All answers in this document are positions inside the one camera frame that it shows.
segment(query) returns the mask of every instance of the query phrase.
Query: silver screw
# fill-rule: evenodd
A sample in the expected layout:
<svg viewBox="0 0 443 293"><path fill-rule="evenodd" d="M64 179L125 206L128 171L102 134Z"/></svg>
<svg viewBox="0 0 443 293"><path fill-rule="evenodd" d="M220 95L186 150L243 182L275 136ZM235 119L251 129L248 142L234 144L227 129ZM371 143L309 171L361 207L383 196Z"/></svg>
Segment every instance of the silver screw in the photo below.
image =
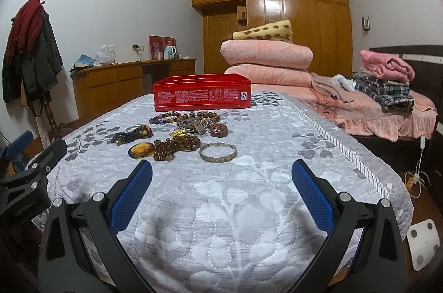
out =
<svg viewBox="0 0 443 293"><path fill-rule="evenodd" d="M382 199L382 206L385 208L389 208L391 206L391 202L389 202L389 200L383 198Z"/></svg>
<svg viewBox="0 0 443 293"><path fill-rule="evenodd" d="M340 193L339 197L343 202L349 202L351 200L351 195L346 192Z"/></svg>
<svg viewBox="0 0 443 293"><path fill-rule="evenodd" d="M96 202L101 202L103 198L105 198L105 194L102 192L98 192L94 194L94 196L92 197L92 199L95 200Z"/></svg>
<svg viewBox="0 0 443 293"><path fill-rule="evenodd" d="M63 199L61 199L61 198L56 198L56 199L54 199L54 201L52 202L52 205L53 205L54 207L59 207L59 206L62 205L62 203L63 203Z"/></svg>

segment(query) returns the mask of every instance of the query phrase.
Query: wooden wardrobe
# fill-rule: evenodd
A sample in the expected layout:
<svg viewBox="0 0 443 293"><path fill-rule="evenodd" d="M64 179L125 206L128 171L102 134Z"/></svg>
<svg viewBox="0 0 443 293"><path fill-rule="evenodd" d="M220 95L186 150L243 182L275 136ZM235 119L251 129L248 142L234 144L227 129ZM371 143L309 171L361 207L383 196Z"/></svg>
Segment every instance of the wooden wardrobe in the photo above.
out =
<svg viewBox="0 0 443 293"><path fill-rule="evenodd" d="M234 31L289 19L293 42L308 46L308 68L320 75L351 75L352 28L348 0L192 0L203 15L205 74L223 73L229 65L220 54L223 38ZM237 15L246 7L247 21Z"/></svg>

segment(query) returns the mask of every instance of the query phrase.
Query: framed picture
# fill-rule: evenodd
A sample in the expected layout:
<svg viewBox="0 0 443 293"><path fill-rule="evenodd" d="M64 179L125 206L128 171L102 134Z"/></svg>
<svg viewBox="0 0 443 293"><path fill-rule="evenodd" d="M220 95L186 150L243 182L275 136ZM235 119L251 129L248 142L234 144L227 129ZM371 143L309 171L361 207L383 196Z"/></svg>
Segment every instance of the framed picture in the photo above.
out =
<svg viewBox="0 0 443 293"><path fill-rule="evenodd" d="M177 43L176 43L176 39L175 38L171 38L171 37L163 37L163 46L166 47L167 45L172 45L172 46L176 46L177 48Z"/></svg>
<svg viewBox="0 0 443 293"><path fill-rule="evenodd" d="M157 35L150 35L149 48L151 50L152 59L158 59L159 53L161 53L163 57L163 52L165 51L165 46L163 44L163 37L159 37Z"/></svg>

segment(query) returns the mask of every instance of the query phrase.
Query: bed frame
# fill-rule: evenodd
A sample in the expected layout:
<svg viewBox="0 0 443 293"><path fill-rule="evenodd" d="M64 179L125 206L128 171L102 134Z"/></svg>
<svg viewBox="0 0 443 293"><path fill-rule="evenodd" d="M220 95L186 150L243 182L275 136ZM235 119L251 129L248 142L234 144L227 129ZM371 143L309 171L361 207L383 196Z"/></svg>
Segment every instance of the bed frame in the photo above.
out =
<svg viewBox="0 0 443 293"><path fill-rule="evenodd" d="M370 48L375 52L399 55L415 70L416 77L411 89L423 94L434 102L437 111L443 115L443 46L397 46ZM389 140L371 136L354 136L373 154L384 160L397 173L415 171L420 158L419 140Z"/></svg>

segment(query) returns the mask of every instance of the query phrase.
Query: wooden desk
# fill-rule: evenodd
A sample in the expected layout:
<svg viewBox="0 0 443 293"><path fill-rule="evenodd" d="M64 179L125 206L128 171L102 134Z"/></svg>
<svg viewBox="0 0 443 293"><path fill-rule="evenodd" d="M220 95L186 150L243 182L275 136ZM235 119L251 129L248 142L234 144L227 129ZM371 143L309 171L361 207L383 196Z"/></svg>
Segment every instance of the wooden desk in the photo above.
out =
<svg viewBox="0 0 443 293"><path fill-rule="evenodd" d="M152 93L152 84L167 77L194 75L195 59L133 61L72 73L81 124L137 97Z"/></svg>

